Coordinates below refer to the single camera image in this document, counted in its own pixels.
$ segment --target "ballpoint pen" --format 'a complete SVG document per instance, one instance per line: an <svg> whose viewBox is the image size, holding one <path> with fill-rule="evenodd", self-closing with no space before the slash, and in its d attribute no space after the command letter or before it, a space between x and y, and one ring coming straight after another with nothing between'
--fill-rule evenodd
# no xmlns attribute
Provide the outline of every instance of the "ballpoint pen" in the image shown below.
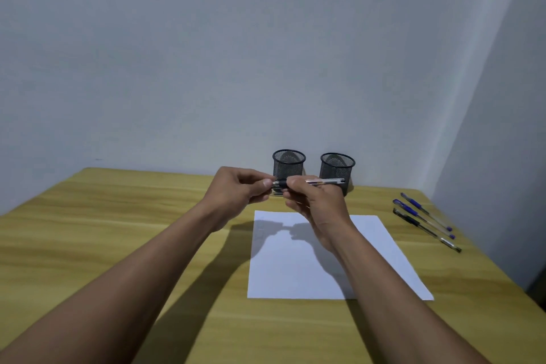
<svg viewBox="0 0 546 364"><path fill-rule="evenodd" d="M434 227L434 229L439 230L441 233L443 233L446 236L451 237L451 239L455 239L455 235L452 235L451 233L446 233L443 229L441 229L439 226L436 226L434 223L430 223L428 220L426 220L423 216L421 216L419 213L417 213L415 210L413 210L410 206L408 206L406 203L402 203L397 198L392 201L395 205L400 206L402 209L406 210L409 214L413 214L413 216L420 218L423 222L431 225Z"/></svg>
<svg viewBox="0 0 546 364"><path fill-rule="evenodd" d="M462 252L462 249L455 246L454 244L452 244L451 242L447 241L446 239L444 239L443 237L441 236L438 236L437 234L435 234L432 230L428 229L427 227L423 226L420 222L416 221L415 219L413 219L413 217L411 216L408 216L406 214L403 214L401 212L399 212L398 210L396 210L395 208L392 209L392 212L403 218L407 223L411 223L413 224L414 226L417 226L418 228L420 228L421 230L424 230L425 232L427 232L430 236L433 236L434 238L438 239L440 242L442 242L444 245L446 245L448 248L450 249L453 249L453 250L456 250L458 253L461 253Z"/></svg>
<svg viewBox="0 0 546 364"><path fill-rule="evenodd" d="M345 183L345 179L343 178L313 178L305 180L306 183L312 185L312 186L320 186L321 184L343 184ZM271 186L272 189L287 189L288 186L286 185L286 179L280 179L273 181L273 185Z"/></svg>
<svg viewBox="0 0 546 364"><path fill-rule="evenodd" d="M409 197L405 193L400 193L400 196L405 198L408 202L410 202L412 205L414 205L416 208L418 208L420 211L422 211L424 214L426 214L428 217L430 217L434 222L438 223L441 227L445 228L447 231L452 231L453 228L450 226L446 226L444 223L440 222L438 219L436 219L433 215L429 213L428 210L426 210L421 204L417 203L415 200L413 200L411 197Z"/></svg>

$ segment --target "wood grain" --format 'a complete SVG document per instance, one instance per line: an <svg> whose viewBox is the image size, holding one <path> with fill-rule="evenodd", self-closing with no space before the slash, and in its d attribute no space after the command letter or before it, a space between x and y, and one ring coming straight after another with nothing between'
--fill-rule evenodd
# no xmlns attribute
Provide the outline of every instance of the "wood grain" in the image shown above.
<svg viewBox="0 0 546 364"><path fill-rule="evenodd" d="M0 218L0 347L159 233L211 177L87 168ZM376 214L434 294L429 305L493 363L546 362L546 314L460 231L462 254L392 214L406 191L355 187L351 214ZM136 362L382 362L354 302L247 299L255 209L198 251Z"/></svg>

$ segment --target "black mesh pen holder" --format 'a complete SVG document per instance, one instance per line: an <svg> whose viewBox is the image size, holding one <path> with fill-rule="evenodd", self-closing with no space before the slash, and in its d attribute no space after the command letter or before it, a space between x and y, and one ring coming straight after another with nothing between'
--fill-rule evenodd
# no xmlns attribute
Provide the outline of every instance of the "black mesh pen holder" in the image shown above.
<svg viewBox="0 0 546 364"><path fill-rule="evenodd" d="M302 175L304 172L305 154L296 150L278 150L273 153L273 175L277 179Z"/></svg>
<svg viewBox="0 0 546 364"><path fill-rule="evenodd" d="M351 178L351 170L356 164L355 161L345 154L325 153L320 156L322 164L320 165L320 178L342 178L345 180L341 184L343 195L347 195L349 188L349 179Z"/></svg>

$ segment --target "white paper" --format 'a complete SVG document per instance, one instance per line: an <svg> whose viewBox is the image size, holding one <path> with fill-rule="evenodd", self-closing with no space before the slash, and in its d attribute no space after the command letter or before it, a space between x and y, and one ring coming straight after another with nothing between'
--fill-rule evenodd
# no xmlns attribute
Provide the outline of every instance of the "white paper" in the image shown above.
<svg viewBox="0 0 546 364"><path fill-rule="evenodd" d="M434 299L377 216L351 216L351 220L421 299ZM254 215L247 297L355 298L338 260L321 246L301 214L258 210Z"/></svg>

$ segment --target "finger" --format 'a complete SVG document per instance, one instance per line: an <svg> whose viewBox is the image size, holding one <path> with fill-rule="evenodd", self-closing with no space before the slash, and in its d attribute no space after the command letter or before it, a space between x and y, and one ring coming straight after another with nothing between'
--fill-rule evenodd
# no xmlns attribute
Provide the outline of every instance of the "finger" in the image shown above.
<svg viewBox="0 0 546 364"><path fill-rule="evenodd" d="M246 186L249 190L249 198L266 193L267 191L271 190L272 185L273 181L270 178L266 178Z"/></svg>
<svg viewBox="0 0 546 364"><path fill-rule="evenodd" d="M303 205L298 204L297 202L293 200L286 200L284 204L286 204L286 206L288 206L290 209L301 214L307 220L311 218L311 213L309 212L309 209L304 207Z"/></svg>
<svg viewBox="0 0 546 364"><path fill-rule="evenodd" d="M263 173L252 168L231 167L231 169L235 172L235 175L242 184L253 184L256 181L264 180L267 178L272 181L275 180L274 175Z"/></svg>
<svg viewBox="0 0 546 364"><path fill-rule="evenodd" d="M251 197L249 200L249 204L262 203L262 202L265 202L267 199L269 199L269 193L264 193L259 196Z"/></svg>
<svg viewBox="0 0 546 364"><path fill-rule="evenodd" d="M318 197L322 190L319 190L315 186L311 186L306 183L305 180L309 178L318 178L316 176L303 176L303 175L292 175L287 178L286 183L291 190L294 190L298 193L301 193L307 196L310 200Z"/></svg>
<svg viewBox="0 0 546 364"><path fill-rule="evenodd" d="M301 204L304 204L305 206L309 206L309 200L303 194L285 191L283 192L282 196L287 200L293 200L297 203L301 203Z"/></svg>

